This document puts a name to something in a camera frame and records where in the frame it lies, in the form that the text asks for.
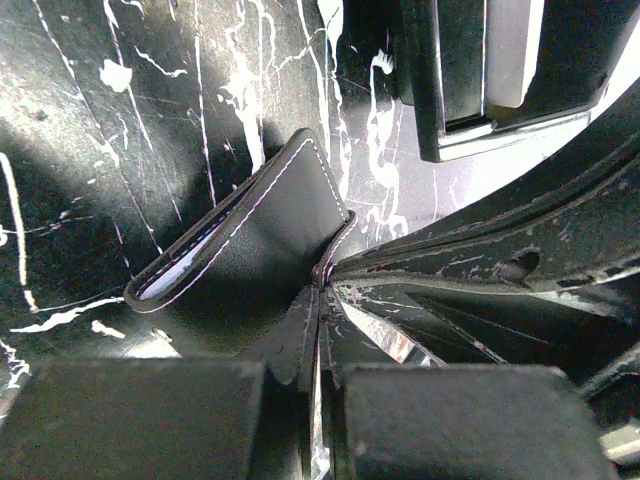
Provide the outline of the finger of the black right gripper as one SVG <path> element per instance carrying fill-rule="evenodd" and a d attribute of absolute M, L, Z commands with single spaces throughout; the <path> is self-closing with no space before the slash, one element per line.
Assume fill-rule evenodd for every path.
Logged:
<path fill-rule="evenodd" d="M 391 283 L 336 282 L 347 307 L 449 363 L 598 370 L 639 339 L 639 282 L 560 292 L 481 294 Z"/>
<path fill-rule="evenodd" d="M 341 261 L 332 285 L 566 290 L 639 271 L 639 97 L 512 183 L 399 240 Z"/>

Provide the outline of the black leather card holder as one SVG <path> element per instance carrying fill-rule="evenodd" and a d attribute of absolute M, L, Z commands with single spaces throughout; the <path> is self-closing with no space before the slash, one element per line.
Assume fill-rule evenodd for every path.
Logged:
<path fill-rule="evenodd" d="M 286 315 L 348 218 L 317 136 L 299 129 L 123 297 L 181 356 L 233 357 Z"/>

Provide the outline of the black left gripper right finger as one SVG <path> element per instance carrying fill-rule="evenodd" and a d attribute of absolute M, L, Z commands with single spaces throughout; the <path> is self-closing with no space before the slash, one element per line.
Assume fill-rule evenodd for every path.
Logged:
<path fill-rule="evenodd" d="M 327 293 L 320 341 L 336 479 L 611 479 L 581 383 L 596 370 L 453 363 Z"/>

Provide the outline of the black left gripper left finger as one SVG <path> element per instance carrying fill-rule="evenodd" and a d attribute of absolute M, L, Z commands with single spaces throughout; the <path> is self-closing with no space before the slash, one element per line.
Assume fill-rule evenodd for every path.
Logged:
<path fill-rule="evenodd" d="M 307 479 L 319 293 L 233 359 L 42 364 L 1 428 L 5 479 Z"/>

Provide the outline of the black card storage box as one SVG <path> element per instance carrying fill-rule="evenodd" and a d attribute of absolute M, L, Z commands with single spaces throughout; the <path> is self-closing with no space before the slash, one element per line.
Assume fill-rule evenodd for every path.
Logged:
<path fill-rule="evenodd" d="M 422 160 L 503 148 L 582 118 L 639 22 L 636 1 L 398 1 L 400 100 Z"/>

